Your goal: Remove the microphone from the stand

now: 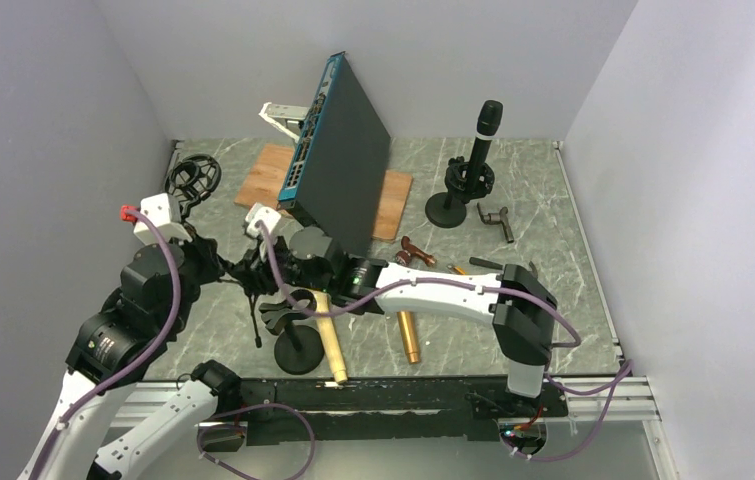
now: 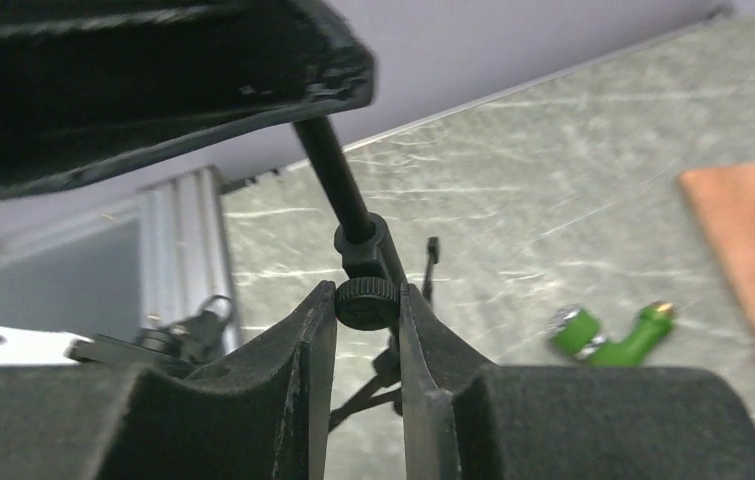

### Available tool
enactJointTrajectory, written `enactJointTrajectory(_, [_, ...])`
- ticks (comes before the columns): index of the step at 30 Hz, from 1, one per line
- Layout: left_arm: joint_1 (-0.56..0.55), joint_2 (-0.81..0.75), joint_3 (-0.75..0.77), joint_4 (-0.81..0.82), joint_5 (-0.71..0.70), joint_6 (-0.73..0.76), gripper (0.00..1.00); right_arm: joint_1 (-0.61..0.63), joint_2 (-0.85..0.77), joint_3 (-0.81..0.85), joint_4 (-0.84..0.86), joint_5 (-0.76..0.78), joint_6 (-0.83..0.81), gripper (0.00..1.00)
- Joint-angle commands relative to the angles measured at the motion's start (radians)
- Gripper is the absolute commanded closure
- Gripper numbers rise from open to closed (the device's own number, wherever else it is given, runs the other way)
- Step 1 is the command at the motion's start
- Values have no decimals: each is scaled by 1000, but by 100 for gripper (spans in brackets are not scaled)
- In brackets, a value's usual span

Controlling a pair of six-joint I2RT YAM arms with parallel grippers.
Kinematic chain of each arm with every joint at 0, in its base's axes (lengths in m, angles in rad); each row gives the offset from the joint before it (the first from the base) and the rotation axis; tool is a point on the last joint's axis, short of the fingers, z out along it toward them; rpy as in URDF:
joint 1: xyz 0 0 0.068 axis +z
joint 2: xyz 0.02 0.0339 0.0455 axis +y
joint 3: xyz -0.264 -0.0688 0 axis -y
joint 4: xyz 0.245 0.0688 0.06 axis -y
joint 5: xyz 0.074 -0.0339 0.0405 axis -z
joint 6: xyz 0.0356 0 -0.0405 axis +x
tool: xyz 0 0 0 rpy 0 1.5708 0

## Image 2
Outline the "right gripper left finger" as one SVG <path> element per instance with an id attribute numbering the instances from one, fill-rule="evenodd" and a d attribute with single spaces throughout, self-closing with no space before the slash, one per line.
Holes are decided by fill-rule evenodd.
<path id="1" fill-rule="evenodd" d="M 177 379 L 144 364 L 0 367 L 0 479 L 320 479 L 336 318 L 330 281 Z"/>

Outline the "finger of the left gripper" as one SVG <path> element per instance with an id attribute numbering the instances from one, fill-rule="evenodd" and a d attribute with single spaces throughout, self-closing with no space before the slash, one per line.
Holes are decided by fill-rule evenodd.
<path id="1" fill-rule="evenodd" d="M 0 1 L 0 200 L 358 109 L 374 87 L 321 1 Z"/>

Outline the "black tripod shock-mount stand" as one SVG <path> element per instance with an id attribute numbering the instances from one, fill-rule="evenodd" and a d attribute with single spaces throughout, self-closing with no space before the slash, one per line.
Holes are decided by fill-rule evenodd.
<path id="1" fill-rule="evenodd" d="M 327 418 L 309 418 L 310 431 L 326 435 L 353 414 L 378 405 L 390 403 L 402 413 L 401 389 L 379 391 L 401 383 L 396 287 L 407 275 L 386 221 L 365 205 L 330 120 L 302 120 L 293 127 L 339 222 L 334 247 L 348 280 L 335 296 L 336 317 L 353 330 L 390 332 L 388 346 L 373 361 L 374 376 Z"/>

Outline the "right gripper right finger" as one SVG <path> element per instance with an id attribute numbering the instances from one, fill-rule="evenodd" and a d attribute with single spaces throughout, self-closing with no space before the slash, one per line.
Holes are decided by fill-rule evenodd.
<path id="1" fill-rule="evenodd" d="M 755 479 L 755 426 L 695 368 L 501 366 L 399 290 L 410 479 Z"/>

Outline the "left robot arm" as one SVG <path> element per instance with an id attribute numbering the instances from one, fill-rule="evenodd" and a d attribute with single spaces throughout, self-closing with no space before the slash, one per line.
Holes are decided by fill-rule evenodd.
<path id="1" fill-rule="evenodd" d="M 330 115 L 375 63 L 322 1 L 0 1 L 0 365 L 233 312 L 221 143 Z"/>

